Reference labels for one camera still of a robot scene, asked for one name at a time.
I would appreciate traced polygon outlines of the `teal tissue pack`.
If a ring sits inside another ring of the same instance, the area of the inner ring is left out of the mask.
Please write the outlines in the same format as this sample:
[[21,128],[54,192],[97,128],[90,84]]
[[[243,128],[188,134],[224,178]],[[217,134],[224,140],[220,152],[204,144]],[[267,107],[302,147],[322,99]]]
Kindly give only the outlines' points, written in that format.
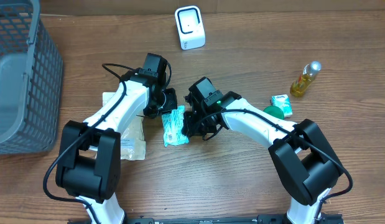
[[178,106],[176,110],[172,110],[169,114],[162,115],[162,124],[164,127],[164,146],[178,146],[188,144],[189,139],[182,134],[185,112],[184,105]]

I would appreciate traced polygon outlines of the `white orange snack packet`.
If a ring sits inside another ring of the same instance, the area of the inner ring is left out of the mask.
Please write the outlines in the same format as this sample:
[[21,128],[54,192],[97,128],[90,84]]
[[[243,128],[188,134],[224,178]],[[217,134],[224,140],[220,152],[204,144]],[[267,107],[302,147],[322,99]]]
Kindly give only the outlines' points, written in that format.
[[121,135],[121,159],[129,161],[144,160],[146,156],[146,142],[142,128],[144,120],[141,112],[132,109],[132,103],[125,96],[115,110],[100,123],[98,128],[123,131]]

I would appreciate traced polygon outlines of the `green lid white jar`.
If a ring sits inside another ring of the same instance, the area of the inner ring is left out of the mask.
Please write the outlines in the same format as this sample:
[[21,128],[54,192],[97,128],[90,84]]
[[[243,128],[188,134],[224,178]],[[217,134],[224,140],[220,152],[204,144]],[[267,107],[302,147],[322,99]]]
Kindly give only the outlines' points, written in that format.
[[278,119],[284,119],[285,116],[284,116],[284,112],[277,106],[268,106],[266,107],[263,112],[275,117],[275,118],[278,118]]

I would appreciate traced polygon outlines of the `small teal packet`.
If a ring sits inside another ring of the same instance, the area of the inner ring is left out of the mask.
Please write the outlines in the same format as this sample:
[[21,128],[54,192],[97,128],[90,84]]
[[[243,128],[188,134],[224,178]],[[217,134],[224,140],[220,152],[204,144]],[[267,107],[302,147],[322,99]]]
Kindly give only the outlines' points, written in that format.
[[286,94],[271,96],[271,105],[280,108],[285,118],[290,118],[293,115],[292,105]]

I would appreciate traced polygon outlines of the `yellow oil bottle silver cap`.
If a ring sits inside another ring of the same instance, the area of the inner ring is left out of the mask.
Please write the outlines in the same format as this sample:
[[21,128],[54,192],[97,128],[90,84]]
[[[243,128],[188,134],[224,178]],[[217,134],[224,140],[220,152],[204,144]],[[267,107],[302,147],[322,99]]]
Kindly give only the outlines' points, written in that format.
[[302,74],[292,82],[290,86],[290,94],[295,97],[301,97],[307,91],[307,88],[316,79],[316,76],[322,69],[322,64],[318,61],[312,61],[307,64]]

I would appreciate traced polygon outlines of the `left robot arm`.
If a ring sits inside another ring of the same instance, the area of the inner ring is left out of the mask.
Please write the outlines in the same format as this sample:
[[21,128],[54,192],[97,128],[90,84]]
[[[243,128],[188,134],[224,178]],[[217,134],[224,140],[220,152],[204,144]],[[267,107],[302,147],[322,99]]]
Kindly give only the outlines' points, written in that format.
[[149,53],[142,67],[128,68],[119,77],[107,104],[83,122],[64,126],[59,155],[47,173],[56,172],[56,185],[69,195],[66,201],[82,204],[90,223],[127,223],[115,194],[121,177],[121,136],[136,116],[156,118],[177,108],[170,79],[170,63]]

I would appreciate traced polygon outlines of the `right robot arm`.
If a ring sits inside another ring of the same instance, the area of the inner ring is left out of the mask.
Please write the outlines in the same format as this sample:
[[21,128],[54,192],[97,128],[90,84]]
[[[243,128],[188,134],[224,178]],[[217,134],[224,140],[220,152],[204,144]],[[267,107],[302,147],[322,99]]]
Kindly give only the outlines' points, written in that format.
[[257,223],[343,223],[341,215],[321,211],[325,198],[343,174],[342,164],[316,123],[271,116],[235,92],[222,94],[203,77],[185,97],[187,137],[216,135],[220,129],[244,134],[269,151],[283,187],[291,196],[285,214],[261,214]]

